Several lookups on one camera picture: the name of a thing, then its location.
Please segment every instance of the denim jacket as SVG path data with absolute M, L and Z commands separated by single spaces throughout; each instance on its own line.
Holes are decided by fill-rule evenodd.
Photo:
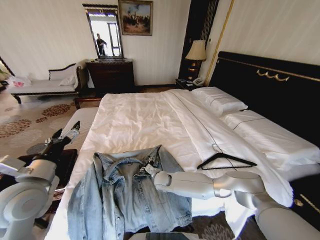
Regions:
M 191 199 L 157 191 L 140 172 L 149 159 L 166 172 L 183 171 L 161 145 L 131 152 L 96 152 L 68 204 L 68 233 L 74 240 L 121 240 L 124 232 L 149 227 L 169 232 L 192 222 Z

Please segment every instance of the bed frame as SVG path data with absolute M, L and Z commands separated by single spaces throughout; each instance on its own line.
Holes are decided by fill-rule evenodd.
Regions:
M 320 147 L 320 66 L 221 51 L 209 86 Z

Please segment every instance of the telephone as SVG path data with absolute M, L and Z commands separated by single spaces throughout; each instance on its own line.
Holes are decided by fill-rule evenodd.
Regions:
M 193 80 L 193 84 L 196 86 L 202 86 L 204 84 L 205 80 L 201 79 L 200 77 L 196 78 L 195 80 Z

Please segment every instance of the white pillow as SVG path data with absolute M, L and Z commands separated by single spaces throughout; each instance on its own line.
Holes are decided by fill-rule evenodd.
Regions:
M 251 110 L 231 113 L 222 118 L 249 144 L 264 153 L 282 171 L 293 165 L 320 163 L 320 149 Z
M 71 86 L 76 83 L 75 76 L 71 75 L 63 79 L 60 83 L 59 86 Z
M 242 101 L 216 87 L 201 87 L 191 93 L 218 118 L 248 108 Z

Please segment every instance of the picture frame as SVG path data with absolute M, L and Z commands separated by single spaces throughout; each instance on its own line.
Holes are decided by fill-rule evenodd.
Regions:
M 119 0 L 122 35 L 152 36 L 153 1 Z

